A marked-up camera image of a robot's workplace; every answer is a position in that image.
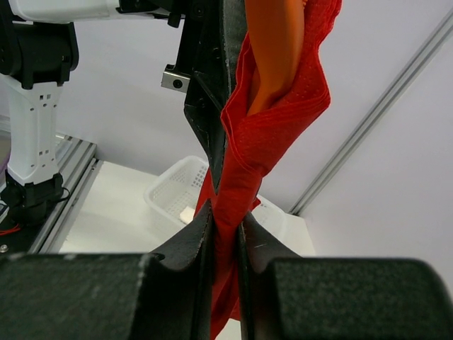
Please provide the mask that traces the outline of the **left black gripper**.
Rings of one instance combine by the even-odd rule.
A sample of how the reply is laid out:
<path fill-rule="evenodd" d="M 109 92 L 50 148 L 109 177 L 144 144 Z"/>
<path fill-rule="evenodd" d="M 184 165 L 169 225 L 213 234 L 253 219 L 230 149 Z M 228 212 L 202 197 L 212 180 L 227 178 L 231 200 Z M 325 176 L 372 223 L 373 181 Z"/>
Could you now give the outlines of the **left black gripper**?
<path fill-rule="evenodd" d="M 184 114 L 219 187 L 227 137 L 220 115 L 236 86 L 247 31 L 244 1 L 175 1 L 185 16 L 173 70 L 189 78 Z"/>

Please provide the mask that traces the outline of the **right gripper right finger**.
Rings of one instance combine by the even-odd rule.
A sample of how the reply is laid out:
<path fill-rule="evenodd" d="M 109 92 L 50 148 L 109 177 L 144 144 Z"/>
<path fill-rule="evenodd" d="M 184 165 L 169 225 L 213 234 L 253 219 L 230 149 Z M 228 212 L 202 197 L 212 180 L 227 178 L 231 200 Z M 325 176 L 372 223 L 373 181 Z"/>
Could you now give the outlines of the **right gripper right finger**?
<path fill-rule="evenodd" d="M 423 261 L 303 257 L 252 215 L 238 252 L 243 339 L 452 338 L 452 299 Z"/>

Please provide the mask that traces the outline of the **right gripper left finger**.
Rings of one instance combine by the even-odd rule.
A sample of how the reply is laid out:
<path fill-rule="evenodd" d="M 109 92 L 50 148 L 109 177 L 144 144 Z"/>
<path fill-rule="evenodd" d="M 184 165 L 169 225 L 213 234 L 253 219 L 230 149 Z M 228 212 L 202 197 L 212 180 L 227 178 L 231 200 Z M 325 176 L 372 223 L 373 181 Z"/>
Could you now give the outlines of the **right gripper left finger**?
<path fill-rule="evenodd" d="M 208 339 L 212 207 L 135 254 L 1 257 L 2 339 Z"/>

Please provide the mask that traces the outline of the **orange plastic spoon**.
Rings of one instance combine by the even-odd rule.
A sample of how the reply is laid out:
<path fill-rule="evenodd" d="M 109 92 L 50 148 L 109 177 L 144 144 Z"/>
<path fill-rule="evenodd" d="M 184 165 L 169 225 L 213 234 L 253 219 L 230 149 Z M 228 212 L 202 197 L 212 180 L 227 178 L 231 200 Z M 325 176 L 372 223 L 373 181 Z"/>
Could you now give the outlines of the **orange plastic spoon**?
<path fill-rule="evenodd" d="M 304 41 L 305 1 L 246 1 L 248 37 L 256 68 L 247 115 L 269 109 L 297 73 Z"/>

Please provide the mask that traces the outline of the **red paper napkin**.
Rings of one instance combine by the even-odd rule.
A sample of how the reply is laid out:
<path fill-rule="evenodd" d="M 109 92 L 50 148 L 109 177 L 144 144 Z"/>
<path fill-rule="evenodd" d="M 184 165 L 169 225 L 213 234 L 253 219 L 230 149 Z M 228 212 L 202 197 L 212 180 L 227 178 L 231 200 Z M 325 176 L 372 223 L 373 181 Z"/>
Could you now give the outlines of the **red paper napkin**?
<path fill-rule="evenodd" d="M 304 41 L 291 89 L 267 110 L 247 115 L 256 61 L 248 26 L 236 67 L 236 87 L 220 115 L 227 146 L 218 188 L 206 175 L 198 198 L 210 200 L 214 232 L 214 283 L 210 338 L 230 319 L 239 319 L 236 233 L 246 214 L 258 205 L 257 194 L 294 141 L 330 105 L 331 95 L 319 58 L 319 48 L 333 29 L 340 1 L 305 1 Z"/>

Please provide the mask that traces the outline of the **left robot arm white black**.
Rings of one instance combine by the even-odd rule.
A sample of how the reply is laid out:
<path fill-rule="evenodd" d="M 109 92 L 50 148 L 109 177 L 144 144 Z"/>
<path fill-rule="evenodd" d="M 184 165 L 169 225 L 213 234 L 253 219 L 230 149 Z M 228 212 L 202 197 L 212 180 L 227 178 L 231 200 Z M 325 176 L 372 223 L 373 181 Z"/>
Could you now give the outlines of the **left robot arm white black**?
<path fill-rule="evenodd" d="M 247 27 L 242 1 L 2 1 L 1 78 L 11 153 L 1 199 L 14 225 L 40 224 L 62 200 L 56 110 L 79 63 L 75 23 L 129 16 L 183 29 L 176 63 L 163 74 L 164 88 L 185 93 L 208 79 L 233 88 L 233 63 Z"/>

